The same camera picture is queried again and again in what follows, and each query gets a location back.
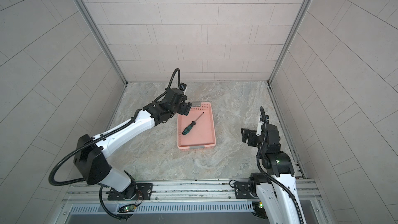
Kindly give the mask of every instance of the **pink plastic basket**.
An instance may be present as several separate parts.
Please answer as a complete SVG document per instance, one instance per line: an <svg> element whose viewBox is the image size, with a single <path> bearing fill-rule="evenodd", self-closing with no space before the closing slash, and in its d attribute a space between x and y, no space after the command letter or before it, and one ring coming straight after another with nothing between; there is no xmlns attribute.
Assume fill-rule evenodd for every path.
<svg viewBox="0 0 398 224"><path fill-rule="evenodd" d="M205 112L196 122L191 131L182 135L184 129L199 115ZM178 115L177 120L178 142L181 150L210 149L216 145L216 133L214 131L213 112L209 102L201 102L200 107L192 107L187 116Z"/></svg>

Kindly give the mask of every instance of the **screwdriver handle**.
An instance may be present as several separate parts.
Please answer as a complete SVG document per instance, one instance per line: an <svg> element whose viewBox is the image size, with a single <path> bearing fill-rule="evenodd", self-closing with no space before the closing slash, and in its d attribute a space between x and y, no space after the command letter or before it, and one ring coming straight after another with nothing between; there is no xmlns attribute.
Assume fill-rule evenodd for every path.
<svg viewBox="0 0 398 224"><path fill-rule="evenodd" d="M192 129L192 127L196 125L195 121L192 121L192 123L189 124L189 126L187 126L184 131L182 132L182 135L186 135L188 134L188 132Z"/></svg>

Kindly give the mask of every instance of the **screwdriver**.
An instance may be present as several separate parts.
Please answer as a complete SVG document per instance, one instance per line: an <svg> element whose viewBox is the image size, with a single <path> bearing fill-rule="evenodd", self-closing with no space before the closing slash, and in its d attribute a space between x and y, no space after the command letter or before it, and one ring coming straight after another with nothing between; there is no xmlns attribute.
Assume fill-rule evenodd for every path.
<svg viewBox="0 0 398 224"><path fill-rule="evenodd" d="M192 127L193 127L194 125L196 125L196 122L198 121L198 119L199 119L200 117L202 117L203 113L205 113L205 112L202 112L202 114L201 114L195 121L192 121L192 123L189 124L189 126L187 126L187 127L184 129L184 131L182 132L182 135L188 134L188 132L192 129Z"/></svg>

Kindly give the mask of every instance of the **work surface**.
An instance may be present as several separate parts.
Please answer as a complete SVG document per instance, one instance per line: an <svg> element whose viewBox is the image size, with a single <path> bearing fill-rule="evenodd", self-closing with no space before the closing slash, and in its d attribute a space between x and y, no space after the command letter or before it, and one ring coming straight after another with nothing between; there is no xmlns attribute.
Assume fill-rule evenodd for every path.
<svg viewBox="0 0 398 224"><path fill-rule="evenodd" d="M130 83L112 127L131 118L138 108L160 95L167 83ZM181 151L177 147L177 116L142 132L109 158L109 163L138 181L166 179L242 178L258 172L257 148L241 142L241 128L255 130L264 107L269 122L278 127L281 150L291 156L264 82L187 82L190 102L212 105L216 146Z"/></svg>

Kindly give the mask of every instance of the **tiled wall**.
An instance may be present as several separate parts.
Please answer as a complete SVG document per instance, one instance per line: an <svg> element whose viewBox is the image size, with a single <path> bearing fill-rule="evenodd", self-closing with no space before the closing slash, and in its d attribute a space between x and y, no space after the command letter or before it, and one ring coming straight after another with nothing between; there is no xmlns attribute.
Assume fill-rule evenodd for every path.
<svg viewBox="0 0 398 224"><path fill-rule="evenodd" d="M72 0L0 0L0 223L43 223L49 170L104 130L123 83ZM81 177L70 159L56 179Z"/></svg>
<svg viewBox="0 0 398 224"><path fill-rule="evenodd" d="M272 89L341 224L398 220L398 0L312 0Z"/></svg>
<svg viewBox="0 0 398 224"><path fill-rule="evenodd" d="M126 79L267 80L303 0L83 0Z"/></svg>

